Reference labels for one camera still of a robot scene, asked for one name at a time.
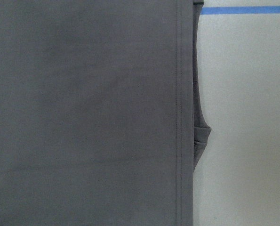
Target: blue painter's tape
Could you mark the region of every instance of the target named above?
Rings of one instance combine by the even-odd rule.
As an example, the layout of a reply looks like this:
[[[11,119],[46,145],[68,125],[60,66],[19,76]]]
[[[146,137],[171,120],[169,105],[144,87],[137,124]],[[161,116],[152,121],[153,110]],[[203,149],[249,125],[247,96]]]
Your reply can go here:
[[[200,14],[274,14],[280,13],[280,6],[249,6],[249,7],[203,7]]]

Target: stitching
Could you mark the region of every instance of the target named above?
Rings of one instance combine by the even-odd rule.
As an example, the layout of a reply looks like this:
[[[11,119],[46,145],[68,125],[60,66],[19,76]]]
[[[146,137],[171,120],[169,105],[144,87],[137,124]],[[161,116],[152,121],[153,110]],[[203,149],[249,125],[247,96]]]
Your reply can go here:
[[[175,71],[175,80],[176,80],[176,87],[175,87],[175,98],[176,98],[176,226],[177,226],[177,0],[176,0],[176,71]]]
[[[181,115],[181,122],[180,122],[180,133],[181,133],[181,137],[180,137],[180,142],[181,142],[181,175],[180,175],[180,179],[181,179],[181,188],[180,188],[180,196],[181,196],[181,200],[180,200],[180,205],[181,205],[181,208],[180,208],[180,210],[181,210],[181,221],[180,221],[180,225],[182,225],[182,213],[183,213],[183,211],[182,211],[182,207],[183,207],[183,205],[182,205],[182,182],[183,182],[183,180],[182,180],[182,169],[183,169],[183,149],[182,149],[182,140],[183,140],[183,138],[182,138],[182,129],[183,129],[183,127],[182,127],[182,76],[183,76],[183,69],[182,69],[182,30],[183,30],[183,28],[182,28],[182,0],[180,0],[180,29],[181,29],[181,34],[180,34],[180,70],[181,70],[181,72],[180,72],[180,115]]]

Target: gray garment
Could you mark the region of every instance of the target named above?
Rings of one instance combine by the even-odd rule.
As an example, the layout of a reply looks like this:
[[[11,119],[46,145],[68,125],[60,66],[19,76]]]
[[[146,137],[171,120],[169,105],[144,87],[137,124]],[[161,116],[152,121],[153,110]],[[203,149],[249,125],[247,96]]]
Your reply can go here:
[[[0,1],[0,226],[193,225],[202,5]]]

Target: seam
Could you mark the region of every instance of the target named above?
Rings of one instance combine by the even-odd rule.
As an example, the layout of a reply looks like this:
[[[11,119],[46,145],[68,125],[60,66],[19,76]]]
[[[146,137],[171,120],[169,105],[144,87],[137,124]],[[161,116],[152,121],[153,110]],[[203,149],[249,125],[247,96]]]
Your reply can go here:
[[[180,135],[181,135],[181,137],[180,137],[180,145],[181,145],[181,175],[180,175],[180,180],[181,180],[181,182],[180,182],[180,205],[181,205],[181,208],[180,208],[180,211],[181,211],[181,220],[180,220],[180,225],[182,226],[182,213],[183,213],[183,209],[182,209],[182,207],[183,207],[183,203],[182,203],[182,186],[183,186],[183,184],[182,184],[182,182],[183,182],[183,175],[182,175],[182,171],[183,171],[183,147],[182,147],[182,143],[183,143],[183,137],[182,137],[182,135],[183,135],[183,133],[182,133],[182,130],[183,130],[183,126],[182,126],[182,124],[183,124],[183,121],[182,121],[182,119],[183,119],[183,117],[182,117],[182,112],[183,112],[183,110],[182,110],[182,76],[183,76],[183,68],[182,68],[182,56],[183,56],[183,52],[182,52],[182,47],[183,47],[183,43],[182,43],[182,30],[183,30],[183,27],[182,27],[182,0],[180,0],[180,29],[181,29],[181,33],[180,33],[180,117],[181,117],[181,122],[180,122]]]
[[[207,146],[207,144],[208,144],[208,142],[200,142],[200,141],[197,141],[197,140],[195,140],[194,143],[197,144],[197,145],[200,145],[200,146]]]
[[[176,49],[175,49],[175,60],[176,60],[176,71],[175,71],[175,99],[176,99],[176,210],[175,210],[175,217],[176,217],[176,226],[177,226],[177,0],[176,0]]]

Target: white wall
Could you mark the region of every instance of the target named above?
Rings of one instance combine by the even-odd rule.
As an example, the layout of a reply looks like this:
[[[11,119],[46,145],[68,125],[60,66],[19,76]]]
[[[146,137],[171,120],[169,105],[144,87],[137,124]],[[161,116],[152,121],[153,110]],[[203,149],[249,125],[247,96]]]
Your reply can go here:
[[[204,7],[268,5],[280,0]],[[280,226],[280,14],[201,15],[197,48],[212,132],[194,172],[194,225]]]

